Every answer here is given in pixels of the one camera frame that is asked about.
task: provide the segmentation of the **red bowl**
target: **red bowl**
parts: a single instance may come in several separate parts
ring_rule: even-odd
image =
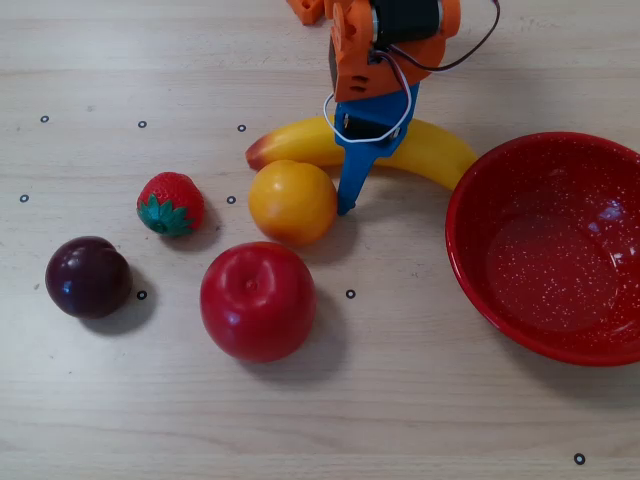
[[[447,214],[451,265],[505,335],[556,360],[640,361],[640,155],[544,133],[482,157]]]

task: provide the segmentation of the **white wire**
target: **white wire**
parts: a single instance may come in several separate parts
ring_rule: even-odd
[[[386,140],[391,135],[393,135],[393,132],[395,132],[398,128],[400,128],[402,126],[404,121],[407,119],[407,117],[411,113],[411,107],[413,106],[413,98],[411,97],[411,87],[409,87],[409,82],[407,81],[406,75],[404,74],[404,72],[402,71],[402,69],[400,68],[400,66],[394,60],[394,58],[392,56],[385,55],[382,58],[385,59],[388,62],[393,63],[393,65],[391,65],[391,68],[395,68],[396,72],[398,73],[398,75],[402,79],[402,88],[404,89],[405,93],[407,94],[407,109],[405,110],[405,112],[402,115],[402,117],[400,118],[400,120],[398,120],[398,123],[396,123],[395,126],[393,126],[391,128],[391,130],[389,130],[387,133],[385,133],[381,137],[378,137],[378,138],[360,138],[360,139],[357,139],[357,140],[352,140],[352,139],[349,139],[349,138],[345,137],[344,135],[342,135],[338,131],[338,129],[333,125],[331,120],[329,119],[329,114],[327,113],[327,109],[329,108],[329,102],[334,97],[334,94],[331,93],[331,95],[329,95],[327,97],[327,99],[324,101],[324,109],[323,109],[323,111],[324,111],[324,119],[327,121],[327,124],[329,125],[329,127],[331,127],[331,130],[333,130],[333,133],[335,133],[338,136],[338,138],[340,138],[340,140],[342,140],[343,142],[346,142],[346,143],[375,143],[375,142],[381,142],[382,140]]]

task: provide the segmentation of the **strawberry leaves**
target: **strawberry leaves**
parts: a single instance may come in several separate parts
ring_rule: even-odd
[[[154,194],[149,196],[148,203],[140,202],[138,217],[140,220],[160,235],[180,237],[193,233],[190,225],[194,220],[187,220],[188,209],[185,207],[173,209],[173,202],[166,201],[162,205]]]

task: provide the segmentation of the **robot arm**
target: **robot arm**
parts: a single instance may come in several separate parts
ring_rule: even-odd
[[[378,158],[393,155],[413,118],[419,85],[432,72],[462,63],[464,57],[438,67],[446,41],[460,29],[460,0],[287,0],[304,24],[323,13],[333,17],[329,67],[338,103],[336,143],[345,149],[338,190],[338,213],[355,207],[362,186]]]

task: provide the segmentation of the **apple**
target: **apple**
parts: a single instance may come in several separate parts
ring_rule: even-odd
[[[202,281],[204,325],[227,354],[267,363],[295,352],[316,312],[313,279],[291,250],[269,242],[222,253]]]

